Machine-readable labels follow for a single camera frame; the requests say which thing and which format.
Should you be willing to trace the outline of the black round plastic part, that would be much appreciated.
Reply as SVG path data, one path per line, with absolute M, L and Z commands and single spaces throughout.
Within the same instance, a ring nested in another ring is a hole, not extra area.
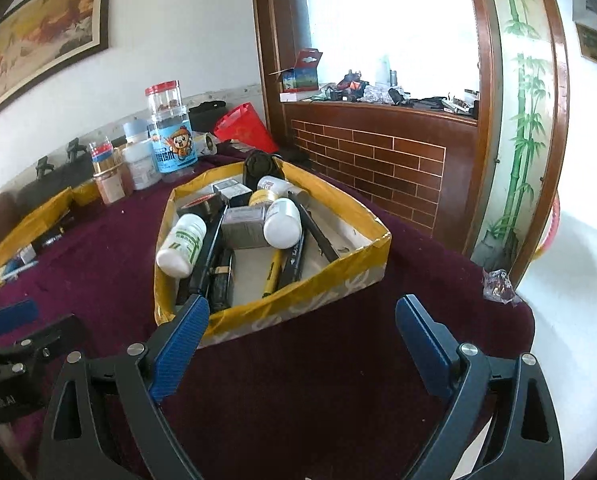
M 259 150 L 251 151 L 243 164 L 243 184 L 251 190 L 256 191 L 258 183 L 263 177 L 285 179 L 284 172 L 277 164 L 277 159 L 274 158 L 274 155 Z

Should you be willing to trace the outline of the wooden brick pattern partition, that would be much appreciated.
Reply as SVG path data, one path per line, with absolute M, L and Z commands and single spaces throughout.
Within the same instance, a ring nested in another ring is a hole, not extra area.
M 291 0 L 253 0 L 274 141 L 304 148 L 315 169 L 464 255 L 472 254 L 484 221 L 501 112 L 493 0 L 471 1 L 481 63 L 475 118 L 386 105 L 281 103 L 277 70 L 304 48 L 306 32 Z

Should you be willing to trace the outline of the blue label clear jar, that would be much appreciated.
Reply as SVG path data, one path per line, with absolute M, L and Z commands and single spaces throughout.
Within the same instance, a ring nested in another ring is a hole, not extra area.
M 149 135 L 155 162 L 165 182 L 191 176 L 198 162 L 194 132 L 188 109 L 182 101 L 178 80 L 169 80 L 146 88 L 151 114 Z

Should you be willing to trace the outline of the white bottle green label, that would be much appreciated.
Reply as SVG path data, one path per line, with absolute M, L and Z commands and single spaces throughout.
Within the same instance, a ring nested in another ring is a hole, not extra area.
M 184 214 L 157 250 L 156 265 L 171 278 L 188 278 L 199 258 L 206 232 L 206 223 L 200 216 Z

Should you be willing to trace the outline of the red blue lid jar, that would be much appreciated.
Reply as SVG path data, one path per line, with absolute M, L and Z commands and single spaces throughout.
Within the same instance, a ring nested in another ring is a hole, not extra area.
M 115 166 L 114 146 L 110 141 L 90 142 L 89 153 L 94 174 L 102 174 Z

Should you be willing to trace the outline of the grey small box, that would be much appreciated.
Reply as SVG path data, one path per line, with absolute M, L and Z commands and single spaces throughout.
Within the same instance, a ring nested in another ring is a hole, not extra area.
M 221 223 L 221 237 L 225 246 L 233 250 L 266 247 L 266 212 L 265 206 L 228 208 Z

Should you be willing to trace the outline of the bamboo painted panel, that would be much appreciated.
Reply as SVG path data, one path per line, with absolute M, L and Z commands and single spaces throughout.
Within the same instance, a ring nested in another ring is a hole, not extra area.
M 501 53 L 495 170 L 472 259 L 519 284 L 550 222 L 569 122 L 564 26 L 556 0 L 493 0 Z

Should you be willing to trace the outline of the empty yellow cardboard tray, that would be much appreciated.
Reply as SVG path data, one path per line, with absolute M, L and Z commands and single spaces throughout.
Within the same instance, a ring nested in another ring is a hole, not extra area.
M 0 266 L 55 226 L 69 211 L 74 190 L 68 186 L 30 212 L 0 243 Z

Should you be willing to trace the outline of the dark sofa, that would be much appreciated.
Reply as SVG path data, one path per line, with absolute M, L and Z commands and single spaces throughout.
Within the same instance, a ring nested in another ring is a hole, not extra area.
M 64 188 L 74 188 L 89 180 L 92 175 L 90 157 L 81 154 L 74 162 L 67 162 L 17 190 L 0 192 L 0 238 L 6 235 L 7 228 L 14 227 L 15 220 L 21 220 Z

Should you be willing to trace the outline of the blue small box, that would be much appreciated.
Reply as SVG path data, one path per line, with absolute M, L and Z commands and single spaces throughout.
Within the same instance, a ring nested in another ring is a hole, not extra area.
M 10 280 L 10 278 L 14 278 L 14 276 L 18 276 L 18 274 L 21 274 L 22 272 L 33 268 L 37 264 L 38 264 L 38 260 L 34 260 L 34 261 L 31 261 L 30 263 L 23 264 L 22 266 L 19 266 L 18 268 L 12 270 L 11 272 L 9 272 L 7 274 L 3 274 L 3 278 L 5 280 Z

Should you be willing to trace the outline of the yellow black pen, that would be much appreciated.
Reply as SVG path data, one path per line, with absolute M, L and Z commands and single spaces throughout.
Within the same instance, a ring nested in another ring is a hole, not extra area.
M 279 276 L 284 261 L 284 250 L 277 249 L 272 256 L 268 274 L 265 281 L 263 297 L 271 296 L 278 287 Z

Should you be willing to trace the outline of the crumpled foil wrapper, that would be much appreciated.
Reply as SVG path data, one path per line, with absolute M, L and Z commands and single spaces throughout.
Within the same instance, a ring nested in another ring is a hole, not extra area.
M 516 293 L 512 282 L 504 269 L 483 272 L 483 297 L 496 304 L 516 306 L 523 300 Z

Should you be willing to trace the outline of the white plastic jar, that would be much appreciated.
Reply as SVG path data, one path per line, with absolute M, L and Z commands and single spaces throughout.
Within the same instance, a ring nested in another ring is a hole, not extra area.
M 155 162 L 151 140 L 126 144 L 122 156 L 137 191 L 150 188 L 161 181 L 162 176 Z

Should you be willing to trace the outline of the blue red packaging box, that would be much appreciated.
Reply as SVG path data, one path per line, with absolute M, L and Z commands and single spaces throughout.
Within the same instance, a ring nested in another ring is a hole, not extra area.
M 323 53 L 315 48 L 298 51 L 294 64 L 274 72 L 282 92 L 295 93 L 319 89 L 318 65 Z

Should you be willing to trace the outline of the white USB charger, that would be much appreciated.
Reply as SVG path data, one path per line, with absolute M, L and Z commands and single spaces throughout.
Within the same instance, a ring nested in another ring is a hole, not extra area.
M 33 262 L 36 259 L 36 250 L 32 244 L 28 244 L 18 252 L 18 258 L 23 266 Z

